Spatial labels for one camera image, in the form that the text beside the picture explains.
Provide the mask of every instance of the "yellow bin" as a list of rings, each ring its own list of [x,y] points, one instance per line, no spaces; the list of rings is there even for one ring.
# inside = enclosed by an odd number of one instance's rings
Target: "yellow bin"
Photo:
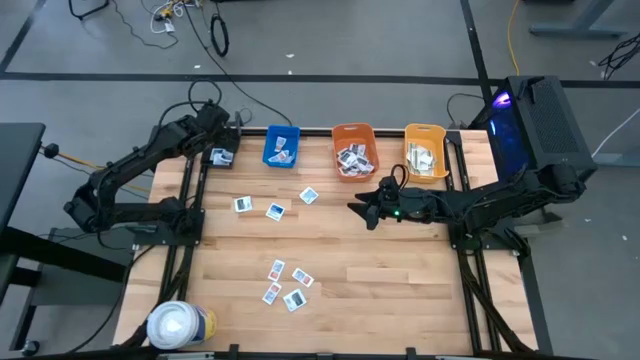
[[[438,125],[428,124],[409,124],[404,128],[404,163],[409,165],[407,159],[407,151],[409,151],[409,143],[422,146],[431,150],[436,158],[436,164],[433,176],[413,174],[409,171],[409,181],[417,183],[434,183],[449,175],[449,171],[445,168],[444,163],[444,138],[447,130]]]

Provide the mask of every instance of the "concrete floor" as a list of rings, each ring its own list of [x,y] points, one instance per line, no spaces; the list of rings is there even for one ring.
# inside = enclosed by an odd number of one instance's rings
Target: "concrete floor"
[[[76,1],[78,12],[101,0]],[[514,50],[522,74],[553,74],[569,80],[598,80],[589,64],[604,57],[617,41],[577,41],[531,36],[536,22],[570,21],[587,1],[552,6],[523,3],[513,27]],[[153,0],[146,0],[148,7]],[[9,48],[36,0],[0,1],[0,58]],[[139,2],[119,0],[138,34],[166,45],[166,35],[149,32],[149,15]],[[473,9],[489,76],[514,73],[506,46],[512,2],[473,0]],[[234,74],[398,75],[475,78],[473,56],[457,1],[261,0],[221,4],[231,47],[221,61]],[[206,4],[207,14],[213,12]],[[640,4],[619,0],[601,24],[632,33]],[[194,22],[205,34],[202,17]],[[73,19],[65,1],[48,0],[11,62],[8,72],[84,74],[219,74],[190,31],[186,18],[174,21],[180,42],[162,51],[129,36],[113,4],[84,23]],[[640,80],[640,58],[615,80]],[[338,83],[242,83],[247,92],[286,113],[299,126],[333,126],[364,121],[375,127],[401,128],[411,122],[449,125],[447,98],[455,92],[479,94],[477,86]],[[253,125],[280,123],[276,115],[221,83],[222,106],[249,107]],[[44,143],[96,163],[117,159],[148,137],[150,127],[169,104],[186,99],[188,82],[24,81],[0,80],[0,121],[40,121]],[[199,90],[202,97],[213,96]],[[639,105],[638,89],[567,89],[590,149]],[[459,98],[456,119],[469,122],[481,102]],[[174,111],[175,118],[187,109]],[[613,137],[603,152],[637,146],[640,121]],[[73,226],[62,205],[86,176],[38,158],[11,225],[34,233]],[[640,235],[634,230],[640,210],[633,188],[640,170],[602,168],[578,202],[558,206],[567,228],[532,241],[544,310],[556,354],[601,359],[635,358],[640,333]],[[136,184],[150,186],[150,179]],[[134,201],[128,194],[123,200]],[[0,357],[6,352],[24,289],[12,287],[0,307]],[[42,340],[42,353],[56,353],[80,343],[108,312],[108,307],[39,309],[30,338]],[[105,348],[112,321],[86,349]]]

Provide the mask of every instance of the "wooden tabletop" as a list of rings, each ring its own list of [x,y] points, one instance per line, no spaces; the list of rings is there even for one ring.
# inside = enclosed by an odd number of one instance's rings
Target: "wooden tabletop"
[[[496,181],[486,133],[461,135],[471,186]],[[403,354],[415,347],[418,354],[471,354],[447,227],[381,220],[368,231],[346,206],[355,193],[375,190],[403,159],[403,139],[376,141],[380,169],[368,183],[338,181],[328,137],[301,138],[293,169],[267,167],[261,160],[264,138],[243,137],[233,170],[209,171],[204,237],[194,255],[187,301],[212,309],[218,329],[193,350],[227,351],[239,344],[240,351],[252,352]],[[158,165],[151,202],[178,195],[184,161]],[[196,182],[194,176],[190,194]],[[307,186],[320,195],[312,205],[298,197]],[[445,189],[445,184],[425,188]],[[246,195],[254,210],[237,214],[232,199]],[[265,216],[272,202],[286,209],[280,222]],[[126,340],[156,302],[166,252],[166,247],[153,249],[131,271],[114,343]],[[502,250],[486,251],[485,258],[496,307],[536,348],[517,259]],[[275,259],[286,266],[282,291],[269,306],[261,298]],[[315,278],[310,288],[292,278],[296,267]],[[282,295],[296,288],[308,303],[290,313]],[[476,307],[488,349],[484,315]]]

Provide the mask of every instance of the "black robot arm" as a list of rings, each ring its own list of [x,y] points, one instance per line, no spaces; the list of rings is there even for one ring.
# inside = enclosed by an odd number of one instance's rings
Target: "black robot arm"
[[[393,175],[397,168],[403,171],[400,184]],[[550,203],[575,201],[585,190],[573,167],[564,164],[536,171],[522,169],[508,182],[466,192],[405,188],[407,171],[403,165],[395,165],[391,176],[380,181],[378,190],[355,195],[364,203],[348,204],[367,222],[367,229],[375,229],[378,219],[391,217],[398,222],[465,223],[473,234],[502,218],[522,216]]]
[[[118,204],[118,189],[162,160],[178,156],[193,157],[207,146],[224,141],[236,130],[225,127],[229,114],[212,102],[206,103],[193,117],[182,118],[156,127],[149,142],[134,147],[133,152],[107,167],[95,171],[82,185],[73,199],[64,206],[78,226],[85,232],[97,232],[117,223],[162,221],[177,230],[184,225],[186,209],[175,197],[157,204]]]

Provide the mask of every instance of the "plastic bin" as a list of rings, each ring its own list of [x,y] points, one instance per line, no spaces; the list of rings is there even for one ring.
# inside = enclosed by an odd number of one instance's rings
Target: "plastic bin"
[[[289,155],[293,155],[290,163],[271,162],[269,158],[277,154],[276,139],[278,136],[287,139],[282,151],[289,150]],[[297,126],[270,125],[267,128],[267,139],[262,152],[262,162],[273,167],[292,168],[298,160],[298,143],[300,143],[300,128]]]
[[[353,123],[338,125],[331,130],[333,138],[333,162],[336,165],[336,174],[342,182],[366,182],[371,180],[373,174],[378,171],[380,166],[378,162],[378,151],[376,150],[376,137],[373,133],[371,125],[366,123]],[[344,176],[340,173],[340,165],[338,164],[337,154],[340,150],[349,147],[351,144],[365,144],[365,155],[374,166],[373,171],[367,175]]]
[[[407,159],[407,151],[409,143],[418,144],[425,149],[431,150],[436,158],[433,176],[413,174],[409,171],[409,181],[417,183],[434,183],[449,175],[449,171],[445,167],[444,161],[444,138],[447,136],[447,130],[438,125],[428,124],[409,124],[404,128],[404,163],[409,165]]]

